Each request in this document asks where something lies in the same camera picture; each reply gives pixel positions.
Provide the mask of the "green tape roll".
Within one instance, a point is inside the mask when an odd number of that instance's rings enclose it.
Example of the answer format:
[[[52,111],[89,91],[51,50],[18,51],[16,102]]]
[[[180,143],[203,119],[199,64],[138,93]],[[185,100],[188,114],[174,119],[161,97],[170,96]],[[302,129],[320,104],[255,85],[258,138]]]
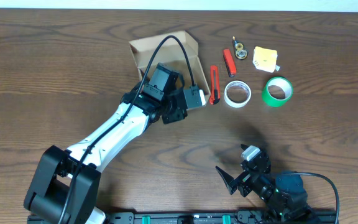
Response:
[[[292,84],[283,77],[271,78],[262,90],[262,99],[271,107],[283,106],[293,95]]]

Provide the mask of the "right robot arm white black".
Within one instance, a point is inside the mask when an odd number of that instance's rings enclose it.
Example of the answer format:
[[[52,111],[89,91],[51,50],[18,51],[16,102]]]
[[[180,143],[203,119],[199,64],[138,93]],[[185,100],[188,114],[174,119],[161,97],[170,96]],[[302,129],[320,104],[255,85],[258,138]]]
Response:
[[[262,215],[265,222],[320,222],[307,203],[308,194],[300,176],[282,173],[272,177],[268,154],[256,146],[248,146],[241,157],[242,173],[236,178],[216,167],[230,194],[235,191],[243,197],[251,192],[257,194],[267,206]]]

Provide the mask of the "brown cardboard box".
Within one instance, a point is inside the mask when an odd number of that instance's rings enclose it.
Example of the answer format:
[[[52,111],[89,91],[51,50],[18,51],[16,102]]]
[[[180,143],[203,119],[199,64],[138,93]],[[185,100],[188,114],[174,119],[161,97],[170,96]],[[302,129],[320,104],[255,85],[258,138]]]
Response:
[[[211,90],[209,89],[209,84],[198,56],[198,43],[184,30],[131,40],[129,42],[132,56],[138,69],[139,78],[143,78],[150,58],[159,43],[169,35],[174,35],[176,39],[168,39],[158,50],[147,78],[151,78],[158,63],[164,63],[183,75],[185,87],[188,88],[191,85],[188,70],[190,68],[193,72],[195,84],[203,90],[205,99],[208,100],[211,95]]]

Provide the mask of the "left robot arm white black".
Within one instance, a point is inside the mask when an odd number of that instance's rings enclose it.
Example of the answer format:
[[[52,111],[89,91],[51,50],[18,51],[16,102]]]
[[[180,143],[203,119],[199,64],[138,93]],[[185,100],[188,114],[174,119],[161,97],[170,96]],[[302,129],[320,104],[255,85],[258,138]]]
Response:
[[[101,174],[133,139],[158,121],[187,116],[183,76],[159,63],[150,80],[124,94],[114,114],[89,136],[63,150],[52,145],[43,154],[24,199],[24,208],[48,223],[106,223],[97,208]]]

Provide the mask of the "white tape roll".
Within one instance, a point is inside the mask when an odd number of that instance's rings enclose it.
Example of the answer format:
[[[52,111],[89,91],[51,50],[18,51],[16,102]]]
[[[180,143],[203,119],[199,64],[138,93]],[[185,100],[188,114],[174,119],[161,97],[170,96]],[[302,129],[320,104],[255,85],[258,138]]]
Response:
[[[234,80],[224,89],[224,101],[232,108],[242,108],[250,101],[252,92],[247,83]]]

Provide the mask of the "yellow sticky note pad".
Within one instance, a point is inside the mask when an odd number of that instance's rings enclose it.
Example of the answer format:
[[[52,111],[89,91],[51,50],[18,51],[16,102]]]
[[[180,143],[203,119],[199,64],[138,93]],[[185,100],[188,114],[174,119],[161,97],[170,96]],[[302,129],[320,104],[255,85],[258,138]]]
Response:
[[[276,50],[256,46],[252,62],[256,69],[273,73],[280,69],[280,66],[277,65],[277,58],[278,52]]]

